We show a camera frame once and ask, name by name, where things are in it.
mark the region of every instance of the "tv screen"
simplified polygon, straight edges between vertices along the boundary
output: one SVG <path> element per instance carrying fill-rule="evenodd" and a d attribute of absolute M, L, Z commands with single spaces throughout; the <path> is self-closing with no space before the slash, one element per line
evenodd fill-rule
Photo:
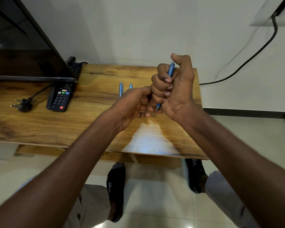
<path fill-rule="evenodd" d="M 0 0 L 0 80 L 76 81 L 20 0 Z"/>

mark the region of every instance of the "foot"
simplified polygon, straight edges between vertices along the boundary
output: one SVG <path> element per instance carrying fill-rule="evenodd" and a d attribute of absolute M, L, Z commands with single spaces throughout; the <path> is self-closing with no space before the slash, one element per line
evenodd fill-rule
<path fill-rule="evenodd" d="M 190 189 L 196 193 L 201 193 L 200 180 L 202 176 L 207 176 L 201 160 L 185 158 L 188 167 L 188 182 Z"/>
<path fill-rule="evenodd" d="M 122 217 L 125 188 L 125 165 L 116 163 L 108 173 L 107 190 L 110 202 L 115 204 L 112 222 L 118 222 Z"/>

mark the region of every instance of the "black cable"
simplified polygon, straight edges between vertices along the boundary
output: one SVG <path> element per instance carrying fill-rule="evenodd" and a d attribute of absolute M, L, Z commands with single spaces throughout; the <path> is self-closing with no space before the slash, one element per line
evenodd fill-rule
<path fill-rule="evenodd" d="M 35 93 L 34 95 L 32 95 L 30 98 L 34 98 L 35 96 L 37 96 L 37 95 L 40 94 L 41 92 L 45 91 L 46 89 L 50 88 L 50 87 L 53 86 L 54 84 L 55 84 L 55 82 L 52 83 L 52 84 L 50 84 L 50 85 L 48 85 L 48 86 L 46 86 L 46 87 L 44 87 L 43 89 L 39 90 L 37 93 Z"/>
<path fill-rule="evenodd" d="M 207 82 L 207 83 L 201 83 L 200 85 L 209 85 L 209 84 L 214 84 L 214 83 L 218 83 L 218 82 L 221 82 L 221 81 L 225 81 L 227 80 L 228 78 L 231 78 L 233 75 L 235 75 L 237 72 L 239 72 L 239 70 L 241 68 L 243 68 L 248 62 L 250 62 L 253 58 L 255 58 L 256 55 L 258 55 L 263 49 L 265 49 L 265 47 L 267 45 L 269 45 L 269 43 L 275 38 L 275 36 L 277 35 L 277 21 L 276 21 L 276 18 L 275 18 L 275 13 L 271 16 L 271 19 L 272 19 L 272 23 L 274 25 L 274 34 L 271 36 L 271 38 L 268 40 L 268 42 L 266 42 L 265 45 L 263 45 L 263 47 L 261 49 L 258 50 L 258 52 L 256 52 L 251 58 L 249 58 L 247 61 L 245 61 L 243 63 L 243 65 L 241 65 L 233 74 L 231 74 L 230 76 L 222 79 L 222 80 L 218 80 L 218 81 L 213 81 L 213 82 Z"/>

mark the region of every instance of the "forearm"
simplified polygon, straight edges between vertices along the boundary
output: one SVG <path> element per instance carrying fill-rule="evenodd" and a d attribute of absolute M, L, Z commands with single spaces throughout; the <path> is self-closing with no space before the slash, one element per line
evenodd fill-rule
<path fill-rule="evenodd" d="M 284 169 L 262 157 L 196 105 L 186 107 L 178 122 L 260 225 L 281 226 L 285 222 Z"/>
<path fill-rule="evenodd" d="M 48 168 L 0 206 L 0 227 L 61 227 L 89 174 L 119 131 L 99 116 Z"/>

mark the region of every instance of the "wooden desk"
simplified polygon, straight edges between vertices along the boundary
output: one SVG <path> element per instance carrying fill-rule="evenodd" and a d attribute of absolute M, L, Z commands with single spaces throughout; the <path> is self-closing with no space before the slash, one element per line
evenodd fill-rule
<path fill-rule="evenodd" d="M 196 69 L 195 102 L 202 106 Z M 15 99 L 28 98 L 47 83 L 0 82 L 0 141 L 67 148 L 117 99 L 120 81 L 124 91 L 150 85 L 156 67 L 85 65 L 77 90 L 66 112 L 46 109 L 49 90 L 34 98 L 33 109 L 21 113 L 10 107 Z M 189 135 L 166 114 L 135 119 L 117 135 L 107 151 L 166 157 L 208 159 Z"/>

